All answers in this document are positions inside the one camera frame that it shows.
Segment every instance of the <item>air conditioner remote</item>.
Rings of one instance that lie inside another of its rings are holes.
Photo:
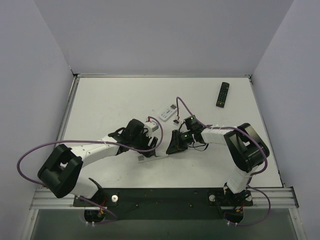
[[[166,122],[172,115],[175,114],[175,112],[178,110],[177,105],[172,104],[170,107],[168,107],[163,113],[159,115],[159,118]]]

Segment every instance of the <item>tv remote control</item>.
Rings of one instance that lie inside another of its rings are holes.
[[[219,108],[224,108],[226,103],[226,98],[229,90],[229,83],[222,82],[218,99],[216,101],[216,106]]]

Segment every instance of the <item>black cable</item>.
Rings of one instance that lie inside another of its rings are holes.
[[[199,152],[203,152],[203,151],[207,150],[208,146],[209,146],[209,144],[207,144],[203,150],[199,150],[199,149],[196,149],[196,148],[194,148],[194,149],[199,151]]]
[[[195,143],[193,143],[192,144],[192,146],[190,146],[190,145],[187,145],[189,148],[193,148],[193,149],[195,149],[195,150],[197,150],[197,151],[199,151],[199,152],[203,152],[203,151],[205,151],[205,150],[207,150],[207,148],[208,148],[208,146],[209,146],[209,143],[208,144],[203,144],[203,145],[199,145],[199,146],[195,146]],[[199,148],[199,147],[204,147],[205,146],[205,148],[203,149],[203,150],[198,150],[197,148]]]
[[[185,124],[186,122],[183,122],[181,125],[180,125],[180,127],[179,127],[179,129],[178,129],[178,131],[180,132],[180,129],[182,128],[182,126],[183,126],[183,124]]]
[[[120,127],[118,130],[114,131],[115,133],[119,133],[121,130],[126,129],[125,127]]]

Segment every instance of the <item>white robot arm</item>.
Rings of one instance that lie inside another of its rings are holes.
[[[123,145],[139,150],[151,150],[158,141],[156,137],[152,138],[152,133],[158,128],[159,125],[154,121],[142,123],[132,119],[127,127],[119,128],[99,140],[105,144],[73,147],[58,145],[39,170],[38,177],[57,198],[74,194],[91,199],[100,186],[92,178],[82,177],[81,169],[98,160],[128,151]],[[154,156],[156,152],[152,150],[142,154],[148,158]]]
[[[244,191],[250,182],[252,173],[264,162],[264,157],[257,146],[236,130],[223,129],[223,127],[204,128],[192,116],[186,118],[183,123],[188,131],[173,130],[171,142],[166,153],[170,155],[183,152],[188,149],[189,144],[195,142],[225,145],[228,147],[235,163],[235,169],[225,187],[234,195]],[[250,124],[244,123],[236,128],[254,139],[265,155],[269,156],[268,147]]]

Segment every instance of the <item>gray wall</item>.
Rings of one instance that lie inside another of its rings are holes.
[[[293,0],[35,0],[74,73],[253,73]]]
[[[320,1],[295,0],[253,74],[282,179],[309,240],[320,236]]]
[[[0,239],[20,239],[35,185],[18,158],[56,139],[73,80],[64,56],[32,0],[0,3]],[[25,159],[35,178],[50,147]]]

